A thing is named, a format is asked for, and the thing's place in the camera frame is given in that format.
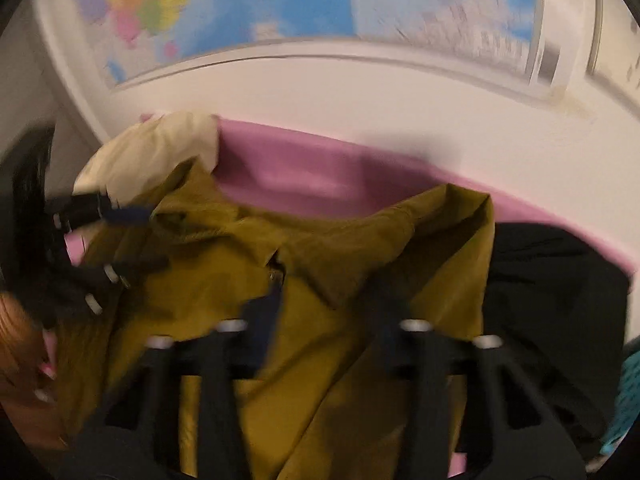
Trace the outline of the colourful wall map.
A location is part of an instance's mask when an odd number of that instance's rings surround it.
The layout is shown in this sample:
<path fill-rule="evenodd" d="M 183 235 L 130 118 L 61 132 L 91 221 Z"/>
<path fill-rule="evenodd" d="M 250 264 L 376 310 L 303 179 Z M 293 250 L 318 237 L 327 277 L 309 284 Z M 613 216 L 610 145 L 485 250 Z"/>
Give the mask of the colourful wall map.
<path fill-rule="evenodd" d="M 70 0 L 110 87 L 252 58 L 372 58 L 507 87 L 586 73 L 639 103 L 639 24 L 624 0 Z"/>

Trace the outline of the olive green jacket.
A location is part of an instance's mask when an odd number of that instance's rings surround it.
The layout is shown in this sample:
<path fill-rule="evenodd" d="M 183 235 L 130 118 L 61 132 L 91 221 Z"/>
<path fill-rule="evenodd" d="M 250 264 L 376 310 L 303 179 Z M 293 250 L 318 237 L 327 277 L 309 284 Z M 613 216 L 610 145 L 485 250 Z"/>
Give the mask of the olive green jacket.
<path fill-rule="evenodd" d="M 406 422 L 405 389 L 384 372 L 370 318 L 407 308 L 444 335 L 473 339 L 494 242 L 488 195 L 442 185 L 348 220 L 314 220 L 233 203 L 197 159 L 138 197 L 141 226 L 104 226 L 85 263 L 166 258 L 98 316 L 58 322 L 54 394 L 78 434 L 146 340 L 187 340 L 234 318 L 284 269 L 266 364 L 239 385 L 258 479 L 388 479 Z"/>

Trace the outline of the cream yellow garment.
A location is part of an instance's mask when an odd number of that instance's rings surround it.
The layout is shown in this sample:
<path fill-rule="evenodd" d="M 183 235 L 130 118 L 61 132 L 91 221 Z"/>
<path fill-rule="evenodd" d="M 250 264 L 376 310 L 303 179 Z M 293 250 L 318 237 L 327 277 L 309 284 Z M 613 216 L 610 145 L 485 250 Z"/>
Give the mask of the cream yellow garment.
<path fill-rule="evenodd" d="M 123 205 L 162 182 L 180 162 L 197 158 L 212 171 L 220 121 L 213 114 L 175 112 L 143 118 L 102 145 L 78 174 L 76 195 L 104 192 Z"/>

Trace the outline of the pink daisy bed sheet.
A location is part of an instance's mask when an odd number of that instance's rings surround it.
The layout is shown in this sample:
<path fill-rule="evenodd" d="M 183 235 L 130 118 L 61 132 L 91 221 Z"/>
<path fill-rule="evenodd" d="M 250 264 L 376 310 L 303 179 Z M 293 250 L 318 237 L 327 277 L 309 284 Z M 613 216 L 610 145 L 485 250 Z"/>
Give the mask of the pink daisy bed sheet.
<path fill-rule="evenodd" d="M 626 261 L 597 243 L 591 236 L 582 234 L 550 214 L 516 200 L 472 190 L 464 181 L 443 174 L 420 160 L 323 136 L 228 120 L 220 123 L 219 147 L 216 168 L 212 171 L 205 170 L 214 178 L 219 191 L 233 203 L 288 214 L 296 218 L 348 220 L 372 216 L 432 188 L 455 185 L 490 197 L 494 207 L 495 227 L 501 222 L 558 226 L 592 245 L 620 266 L 631 278 L 631 267 Z M 279 295 L 283 304 L 283 266 L 274 264 L 269 279 L 269 290 L 262 296 Z M 372 321 L 376 311 L 370 318 L 370 332 L 374 344 L 381 350 L 384 372 L 389 378 L 404 386 L 406 411 L 406 385 L 390 376 L 383 350 L 375 336 Z M 98 407 L 88 417 L 78 434 L 71 435 L 72 447 L 61 470 L 63 478 L 102 479 L 99 476 L 99 437 L 108 399 L 127 374 L 136 367 L 146 350 L 166 349 L 179 341 L 185 340 L 177 340 L 167 335 L 149 336 L 134 365 L 126 371 L 112 390 L 104 394 Z M 238 380 L 234 384 L 242 432 L 239 385 L 242 382 L 254 382 L 265 364 L 266 361 L 254 378 Z M 179 450 L 180 469 L 185 474 L 183 479 L 199 479 L 196 475 L 195 441 L 200 382 L 200 378 L 196 376 L 186 376 L 181 383 Z M 243 438 L 250 464 L 244 432 Z M 258 479 L 253 474 L 252 466 L 250 472 L 252 475 L 249 479 Z"/>

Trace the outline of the black garment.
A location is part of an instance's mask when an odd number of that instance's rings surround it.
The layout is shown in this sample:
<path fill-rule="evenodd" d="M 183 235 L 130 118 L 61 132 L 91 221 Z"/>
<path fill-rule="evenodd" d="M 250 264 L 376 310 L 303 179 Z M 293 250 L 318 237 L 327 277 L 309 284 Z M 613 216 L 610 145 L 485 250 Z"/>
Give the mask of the black garment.
<path fill-rule="evenodd" d="M 590 460 L 613 419 L 630 278 L 558 226 L 501 222 L 490 249 L 482 318 L 455 335 L 502 338 Z"/>

